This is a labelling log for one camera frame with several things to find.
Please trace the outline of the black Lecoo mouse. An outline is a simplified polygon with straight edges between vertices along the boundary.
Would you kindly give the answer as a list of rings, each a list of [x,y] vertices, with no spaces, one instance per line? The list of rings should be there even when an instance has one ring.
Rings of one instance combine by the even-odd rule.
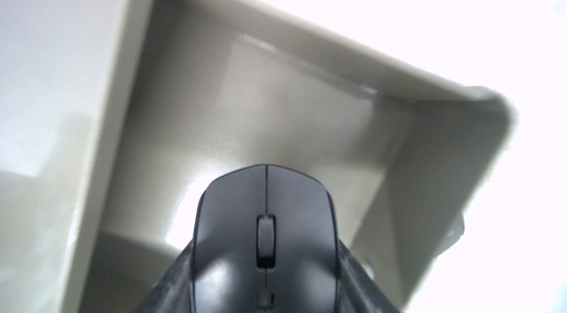
[[[340,260],[332,199],[277,165],[212,181],[193,232],[195,312],[337,312]]]

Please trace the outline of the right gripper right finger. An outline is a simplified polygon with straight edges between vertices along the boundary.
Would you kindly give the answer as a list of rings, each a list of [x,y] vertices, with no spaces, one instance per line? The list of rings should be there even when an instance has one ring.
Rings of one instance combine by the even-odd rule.
[[[339,242],[338,248],[341,264],[339,312],[399,313],[344,243]]]

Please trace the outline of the olive green top drawer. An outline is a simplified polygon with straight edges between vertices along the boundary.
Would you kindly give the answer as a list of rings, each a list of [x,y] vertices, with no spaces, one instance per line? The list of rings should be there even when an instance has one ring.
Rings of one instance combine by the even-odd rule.
[[[81,312],[129,312],[189,242],[199,195],[256,163],[320,180],[338,233],[404,309],[465,230],[505,102],[246,0],[155,0]]]

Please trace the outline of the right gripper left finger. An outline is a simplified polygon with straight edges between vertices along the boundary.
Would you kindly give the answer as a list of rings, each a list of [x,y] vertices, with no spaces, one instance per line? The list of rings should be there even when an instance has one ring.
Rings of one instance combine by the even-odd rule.
[[[133,312],[193,312],[192,264],[193,242],[189,242]]]

